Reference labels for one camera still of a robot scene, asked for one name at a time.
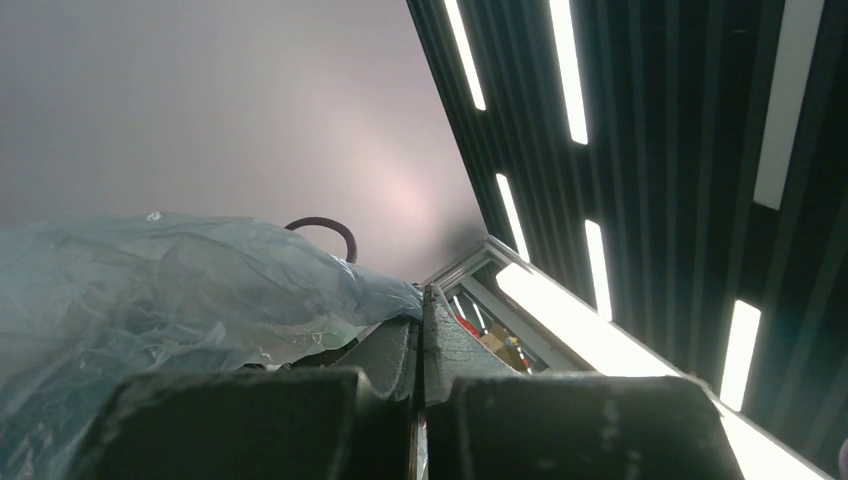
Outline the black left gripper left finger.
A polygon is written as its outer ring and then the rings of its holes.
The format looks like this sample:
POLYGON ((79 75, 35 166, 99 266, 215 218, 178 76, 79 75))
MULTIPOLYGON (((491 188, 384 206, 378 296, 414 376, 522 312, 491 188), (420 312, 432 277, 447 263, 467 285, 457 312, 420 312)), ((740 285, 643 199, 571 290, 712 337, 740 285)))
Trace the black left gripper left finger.
POLYGON ((71 479, 411 479, 419 324, 382 323, 330 366, 165 372, 120 384, 71 479))

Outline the blue plastic trash bag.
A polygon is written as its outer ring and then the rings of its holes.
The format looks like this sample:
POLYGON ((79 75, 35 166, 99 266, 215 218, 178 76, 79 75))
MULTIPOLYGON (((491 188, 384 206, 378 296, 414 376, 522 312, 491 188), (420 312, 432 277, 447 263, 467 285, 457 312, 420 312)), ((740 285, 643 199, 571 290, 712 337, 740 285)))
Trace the blue plastic trash bag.
POLYGON ((57 479, 120 382, 282 366, 398 316, 411 283, 250 217, 154 212, 1 230, 1 475, 57 479))

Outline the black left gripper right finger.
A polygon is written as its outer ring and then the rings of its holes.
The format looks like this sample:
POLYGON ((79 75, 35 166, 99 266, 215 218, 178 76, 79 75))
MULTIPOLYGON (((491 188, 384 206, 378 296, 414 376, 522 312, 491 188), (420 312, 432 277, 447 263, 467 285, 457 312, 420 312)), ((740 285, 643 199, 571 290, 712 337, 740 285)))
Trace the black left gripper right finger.
POLYGON ((739 479, 717 408, 673 376, 521 375, 423 293, 432 479, 739 479))

